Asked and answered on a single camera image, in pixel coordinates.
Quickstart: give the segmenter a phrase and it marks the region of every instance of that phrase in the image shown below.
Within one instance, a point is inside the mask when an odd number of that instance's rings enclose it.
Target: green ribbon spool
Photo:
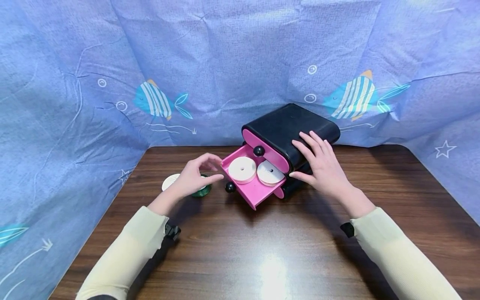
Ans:
[[[203,178],[206,178],[208,177],[207,175],[204,175],[204,174],[201,174],[201,176]],[[196,191],[195,193],[192,194],[192,197],[195,197],[195,198],[202,198],[202,197],[205,197],[212,189],[212,185],[209,184],[207,186],[204,186],[203,188],[199,189],[198,191]]]

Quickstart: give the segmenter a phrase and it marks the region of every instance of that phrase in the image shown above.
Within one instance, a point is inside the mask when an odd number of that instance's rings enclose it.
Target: fish print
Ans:
[[[19,238],[28,227],[24,226],[8,226],[0,228],[0,247],[6,246],[11,241]]]
[[[394,97],[410,87],[404,84],[390,90],[379,98],[371,70],[360,74],[357,78],[341,85],[324,100],[324,106],[330,110],[330,115],[336,119],[360,118],[365,112],[377,109],[381,113],[390,111],[390,107],[382,100]]]
[[[174,104],[171,104],[167,96],[158,88],[151,79],[142,83],[138,88],[133,103],[144,112],[167,120],[172,118],[172,109],[178,110],[184,117],[193,119],[192,115],[181,104],[187,101],[188,94],[181,94]]]

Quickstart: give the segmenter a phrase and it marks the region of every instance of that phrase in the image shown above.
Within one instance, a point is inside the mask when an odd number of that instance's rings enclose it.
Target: left hand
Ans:
[[[210,153],[205,153],[189,161],[177,180],[160,193],[148,206],[148,209],[158,215],[166,216],[182,198],[195,193],[206,185],[222,180],[222,174],[215,174],[206,178],[200,175],[200,170],[218,171],[215,165],[221,164],[222,159]]]
[[[200,175],[200,170],[218,171],[216,165],[220,166],[221,164],[221,158],[210,153],[205,153],[189,161],[177,180],[175,180],[167,190],[178,190],[181,198],[191,195],[202,187],[223,179],[222,174],[215,174],[205,178]]]

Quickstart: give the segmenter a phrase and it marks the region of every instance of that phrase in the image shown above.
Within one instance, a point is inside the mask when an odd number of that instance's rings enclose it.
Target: brown tabletop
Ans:
[[[74,299],[94,264],[163,180],[202,153],[238,147],[148,150],[78,254],[51,299]],[[382,207],[466,299],[480,299],[480,228],[401,146],[335,148],[348,178]],[[214,185],[171,216],[179,242],[138,299],[396,299],[355,238],[342,208],[305,186],[287,201],[270,196],[253,211]]]

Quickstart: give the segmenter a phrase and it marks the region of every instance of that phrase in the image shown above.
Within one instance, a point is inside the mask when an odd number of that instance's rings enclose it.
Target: drawer knob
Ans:
[[[265,154],[265,149],[264,149],[262,146],[256,146],[256,147],[253,149],[253,154],[255,154],[255,156],[257,156],[257,157],[264,156],[264,154]]]
[[[231,181],[227,182],[227,184],[225,185],[225,191],[227,192],[235,192],[236,190],[237,186]]]

